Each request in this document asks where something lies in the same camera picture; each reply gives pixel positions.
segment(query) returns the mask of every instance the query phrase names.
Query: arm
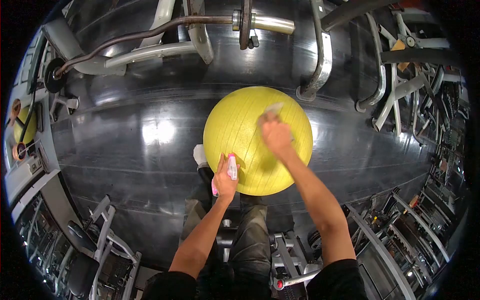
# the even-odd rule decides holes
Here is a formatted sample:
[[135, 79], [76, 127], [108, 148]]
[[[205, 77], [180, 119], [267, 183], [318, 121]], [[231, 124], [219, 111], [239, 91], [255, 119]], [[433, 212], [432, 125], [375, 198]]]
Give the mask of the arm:
[[187, 239], [180, 245], [173, 257], [170, 271], [187, 273], [193, 278], [197, 278], [200, 270], [205, 265], [208, 254], [212, 249], [213, 242], [218, 232], [218, 227], [222, 221], [223, 215], [232, 202], [235, 190], [238, 185], [237, 180], [230, 179], [227, 175], [228, 162], [225, 161], [225, 155], [222, 153], [218, 163], [217, 172], [213, 178], [218, 190], [218, 198], [212, 209], [205, 215], [202, 221], [193, 229]]
[[356, 259], [347, 219], [333, 194], [298, 157], [290, 140], [290, 127], [268, 112], [260, 117], [267, 147], [292, 175], [307, 211], [322, 237], [324, 266], [342, 259]]

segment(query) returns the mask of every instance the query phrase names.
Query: hand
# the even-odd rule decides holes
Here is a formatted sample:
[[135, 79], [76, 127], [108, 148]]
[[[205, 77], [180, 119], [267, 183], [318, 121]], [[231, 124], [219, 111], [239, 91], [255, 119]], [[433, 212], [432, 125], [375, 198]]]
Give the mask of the hand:
[[[213, 183], [218, 191], [218, 198], [225, 199], [229, 203], [233, 200], [235, 190], [239, 183], [239, 172], [237, 173], [237, 180], [232, 180], [227, 174], [228, 161], [225, 160], [225, 155], [222, 153], [216, 173], [213, 177]], [[237, 164], [237, 170], [240, 170], [240, 165]]]
[[290, 126], [282, 123], [278, 115], [271, 111], [261, 115], [258, 126], [262, 130], [265, 145], [277, 158], [292, 149]]

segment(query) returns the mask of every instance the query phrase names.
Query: padded seat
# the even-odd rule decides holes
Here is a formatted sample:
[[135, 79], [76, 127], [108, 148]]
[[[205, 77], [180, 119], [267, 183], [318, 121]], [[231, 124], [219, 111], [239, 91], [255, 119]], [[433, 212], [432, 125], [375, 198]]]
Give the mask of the padded seat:
[[98, 267], [98, 261], [85, 253], [78, 253], [70, 270], [67, 284], [70, 292], [72, 292], [75, 297], [79, 299], [88, 298]]

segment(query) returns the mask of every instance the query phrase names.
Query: black seat cushion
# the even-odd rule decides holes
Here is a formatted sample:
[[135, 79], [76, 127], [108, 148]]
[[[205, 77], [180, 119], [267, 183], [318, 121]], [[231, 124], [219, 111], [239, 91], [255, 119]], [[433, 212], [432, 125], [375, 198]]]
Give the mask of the black seat cushion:
[[88, 250], [95, 252], [96, 245], [92, 239], [87, 235], [87, 233], [73, 221], [68, 221], [68, 232], [72, 235], [72, 238], [80, 244], [82, 247], [87, 248]]
[[68, 288], [75, 297], [80, 299], [88, 297], [98, 266], [99, 263], [95, 259], [85, 253], [78, 253], [68, 278]]

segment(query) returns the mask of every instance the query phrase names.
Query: person's left hand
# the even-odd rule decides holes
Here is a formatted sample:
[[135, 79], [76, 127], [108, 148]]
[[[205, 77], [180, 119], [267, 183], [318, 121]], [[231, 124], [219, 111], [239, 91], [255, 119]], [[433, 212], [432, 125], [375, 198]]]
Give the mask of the person's left hand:
[[227, 166], [228, 161], [225, 160], [225, 155], [222, 153], [220, 155], [220, 161], [218, 162], [216, 173], [213, 177], [213, 183], [218, 191], [218, 198], [222, 198], [230, 203], [235, 195], [240, 173], [238, 172], [237, 180], [232, 180], [227, 174]]

